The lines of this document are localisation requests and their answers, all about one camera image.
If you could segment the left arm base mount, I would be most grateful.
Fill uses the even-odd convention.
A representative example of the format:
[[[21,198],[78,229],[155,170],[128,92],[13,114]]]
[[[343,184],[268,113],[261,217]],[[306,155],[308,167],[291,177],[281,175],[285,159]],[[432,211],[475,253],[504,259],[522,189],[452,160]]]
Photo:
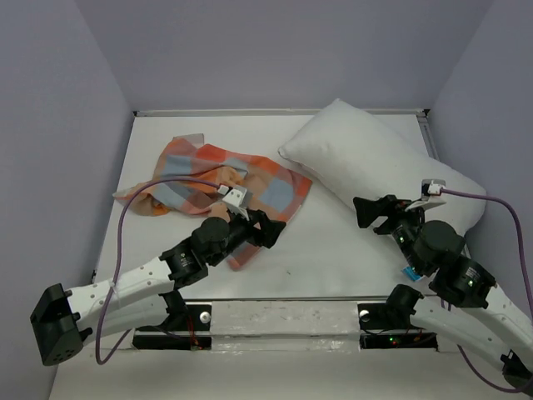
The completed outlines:
[[[174,325],[141,327],[132,336],[137,350],[204,351],[212,348],[211,302],[186,302],[187,313]]]

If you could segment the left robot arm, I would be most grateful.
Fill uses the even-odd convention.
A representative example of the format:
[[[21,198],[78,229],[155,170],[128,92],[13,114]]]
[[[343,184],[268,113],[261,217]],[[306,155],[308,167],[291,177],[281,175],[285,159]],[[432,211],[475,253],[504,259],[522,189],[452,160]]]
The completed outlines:
[[[60,283],[47,287],[30,316],[42,364],[63,363],[115,333],[179,327],[187,314],[181,288],[206,278],[210,267],[243,244],[273,247],[285,226],[260,210],[228,221],[209,217],[190,237],[118,279],[70,289]]]

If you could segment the white pillow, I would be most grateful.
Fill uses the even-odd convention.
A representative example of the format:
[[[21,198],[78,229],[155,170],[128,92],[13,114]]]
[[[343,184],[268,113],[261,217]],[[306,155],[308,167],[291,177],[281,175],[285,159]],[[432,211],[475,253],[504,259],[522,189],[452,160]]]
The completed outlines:
[[[446,187],[484,195],[477,182],[415,149],[377,117],[340,99],[309,120],[278,150],[317,178],[347,206],[355,197],[385,195],[417,200],[425,179]]]

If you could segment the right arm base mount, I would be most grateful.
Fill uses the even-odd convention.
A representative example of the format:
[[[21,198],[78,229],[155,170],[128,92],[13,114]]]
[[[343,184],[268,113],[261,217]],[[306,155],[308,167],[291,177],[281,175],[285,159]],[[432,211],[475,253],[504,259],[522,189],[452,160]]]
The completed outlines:
[[[436,334],[413,326],[385,303],[357,305],[361,350],[438,349]]]

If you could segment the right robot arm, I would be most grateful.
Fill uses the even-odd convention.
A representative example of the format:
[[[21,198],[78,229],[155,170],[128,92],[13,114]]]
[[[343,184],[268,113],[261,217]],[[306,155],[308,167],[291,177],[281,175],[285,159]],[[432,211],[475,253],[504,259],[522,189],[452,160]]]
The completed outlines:
[[[360,228],[394,239],[415,276],[430,279],[429,288],[464,317],[432,306],[413,287],[398,284],[383,307],[394,327],[414,325],[454,342],[501,371],[506,393],[532,394],[532,315],[522,312],[496,279],[467,257],[465,239],[442,220],[427,220],[426,211],[445,205],[448,189],[426,186],[417,200],[386,195],[377,200],[354,197]],[[374,227],[378,218],[384,221]]]

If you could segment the orange blue checked pillowcase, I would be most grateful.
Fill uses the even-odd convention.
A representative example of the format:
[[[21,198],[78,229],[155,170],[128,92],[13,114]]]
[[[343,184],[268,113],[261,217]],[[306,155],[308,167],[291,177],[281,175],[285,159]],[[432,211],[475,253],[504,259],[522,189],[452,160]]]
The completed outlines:
[[[268,157],[231,152],[204,143],[202,134],[174,137],[159,156],[152,179],[184,176],[191,182],[165,182],[134,192],[144,184],[113,194],[116,201],[139,215],[158,217],[180,212],[229,219],[217,190],[197,180],[241,186],[252,194],[249,208],[262,210],[271,220],[288,223],[303,205],[312,180]]]

